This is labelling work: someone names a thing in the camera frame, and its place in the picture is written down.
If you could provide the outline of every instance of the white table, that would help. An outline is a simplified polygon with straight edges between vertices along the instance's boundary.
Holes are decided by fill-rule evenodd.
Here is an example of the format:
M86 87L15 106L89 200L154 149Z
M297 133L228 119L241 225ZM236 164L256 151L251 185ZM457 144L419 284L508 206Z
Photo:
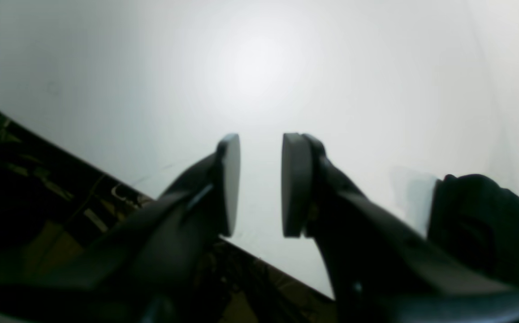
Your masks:
M445 174L519 193L519 72L502 60L519 49L497 45L496 1L0 0L0 111L154 198L239 133L229 241L333 296L313 241L282 237L282 133L318 137L423 233Z

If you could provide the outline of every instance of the white surface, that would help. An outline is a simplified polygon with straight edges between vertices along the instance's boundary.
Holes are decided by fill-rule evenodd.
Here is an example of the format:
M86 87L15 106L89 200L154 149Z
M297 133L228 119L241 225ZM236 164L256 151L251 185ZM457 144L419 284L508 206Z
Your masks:
M490 72L501 62L485 61L493 49L470 10L460 0L0 0L0 111L152 197L238 132L230 241L331 296L313 241L282 237L282 133L318 137L419 231L445 174L487 174L519 192L518 142Z

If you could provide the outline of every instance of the black object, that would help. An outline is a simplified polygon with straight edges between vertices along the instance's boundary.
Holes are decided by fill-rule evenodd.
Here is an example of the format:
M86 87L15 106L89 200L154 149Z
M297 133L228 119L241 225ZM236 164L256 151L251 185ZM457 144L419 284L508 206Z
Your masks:
M96 199L91 199L65 224L65 231L82 247L88 247L108 229L116 225L117 219Z
M63 214L69 206L38 178L13 171L21 168L21 158L11 149L18 147L22 144L0 144L0 249L32 241L47 218Z
M182 322L190 319L198 259L235 225L239 137L186 170L64 268L30 284L0 285L0 312L37 322Z
M304 313L311 309L298 307L280 292L270 280L269 265L258 262L254 256L229 243L217 244L214 255L217 264L215 272L222 276L221 281L232 283L237 290L245 294L247 303L258 322L309 323Z
M469 268L519 287L519 196L490 178L439 182L428 239Z
M310 135L284 135L284 235L315 238L342 322L519 322L519 289L481 276L369 201Z

